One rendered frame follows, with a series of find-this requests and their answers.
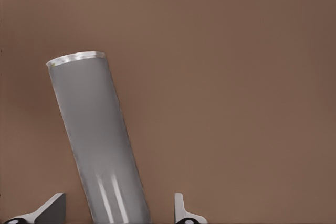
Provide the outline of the grey tennis ball tube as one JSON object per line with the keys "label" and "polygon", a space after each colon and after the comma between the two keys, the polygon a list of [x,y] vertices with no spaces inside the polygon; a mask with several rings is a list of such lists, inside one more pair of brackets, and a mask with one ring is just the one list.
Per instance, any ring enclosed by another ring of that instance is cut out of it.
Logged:
{"label": "grey tennis ball tube", "polygon": [[106,55],[47,63],[94,224],[151,224]]}

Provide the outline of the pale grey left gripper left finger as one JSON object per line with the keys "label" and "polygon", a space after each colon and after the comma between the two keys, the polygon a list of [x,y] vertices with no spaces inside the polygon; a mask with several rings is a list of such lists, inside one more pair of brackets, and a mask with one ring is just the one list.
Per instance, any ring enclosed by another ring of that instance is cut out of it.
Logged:
{"label": "pale grey left gripper left finger", "polygon": [[66,194],[56,193],[36,211],[12,217],[3,224],[64,224]]}

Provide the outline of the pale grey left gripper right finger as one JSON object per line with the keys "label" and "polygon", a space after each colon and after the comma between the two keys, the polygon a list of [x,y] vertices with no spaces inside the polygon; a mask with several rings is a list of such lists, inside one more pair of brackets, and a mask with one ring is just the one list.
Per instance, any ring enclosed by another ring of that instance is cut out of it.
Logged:
{"label": "pale grey left gripper right finger", "polygon": [[182,193],[174,194],[174,222],[175,224],[207,224],[203,216],[190,213],[185,209]]}

